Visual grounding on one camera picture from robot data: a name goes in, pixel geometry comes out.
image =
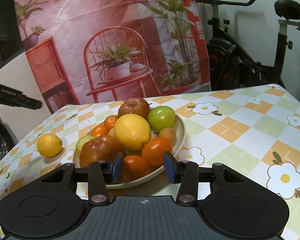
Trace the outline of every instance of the red chair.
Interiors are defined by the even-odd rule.
[[[108,50],[109,45],[116,46],[123,44],[135,50],[139,50],[141,53],[137,54],[136,58],[131,60],[132,64],[128,76],[114,79],[109,75],[107,66],[96,64],[102,60],[100,51]],[[118,98],[115,89],[132,83],[135,83],[137,87],[140,88],[145,98],[146,90],[143,81],[150,84],[151,90],[155,89],[158,96],[160,95],[160,91],[153,77],[153,69],[150,65],[146,43],[138,32],[130,28],[111,27],[98,32],[85,46],[83,58],[91,87],[91,91],[87,93],[87,96],[92,95],[96,103],[98,103],[98,94],[105,91],[111,91],[115,101],[125,100],[125,98]]]

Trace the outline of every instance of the tablecloth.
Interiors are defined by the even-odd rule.
[[[300,102],[279,85],[147,98],[151,107],[172,107],[186,124],[180,159],[210,167],[220,162],[284,198],[290,209],[286,240],[300,240]],[[122,101],[64,106],[31,131],[0,161],[0,200],[57,166],[71,162],[77,140],[112,114]],[[63,151],[54,158],[39,155],[36,142],[44,133],[62,138]],[[172,195],[179,185],[165,174],[109,195]],[[77,194],[87,197],[79,183]],[[199,198],[209,185],[199,184]]]

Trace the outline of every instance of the exercise bike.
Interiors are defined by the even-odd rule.
[[[255,62],[249,54],[229,35],[230,21],[224,19],[225,28],[220,27],[219,5],[250,6],[256,0],[231,2],[221,0],[195,0],[197,3],[208,3],[212,6],[212,19],[208,25],[212,26],[213,38],[207,44],[210,61],[210,80],[212,90],[227,90],[238,87],[251,87],[265,84],[279,84],[285,87],[281,80],[286,47],[292,49],[292,41],[287,42],[287,26],[298,27],[300,22],[300,4],[292,0],[278,0],[274,4],[275,12],[279,17],[279,33],[274,66],[262,65]]]

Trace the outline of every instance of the red cabinet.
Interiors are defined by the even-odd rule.
[[[52,37],[29,49],[26,55],[40,92],[51,113],[65,105],[80,104],[63,68]]]

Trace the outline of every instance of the green apple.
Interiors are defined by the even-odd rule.
[[[163,128],[172,127],[176,113],[169,106],[157,106],[148,115],[148,123],[151,129],[159,133]]]
[[[96,137],[92,136],[92,135],[85,135],[85,136],[82,136],[78,141],[77,141],[77,144],[75,145],[75,154],[80,157],[80,153],[81,153],[81,149],[82,149],[82,146],[92,140],[92,139],[95,139]]]

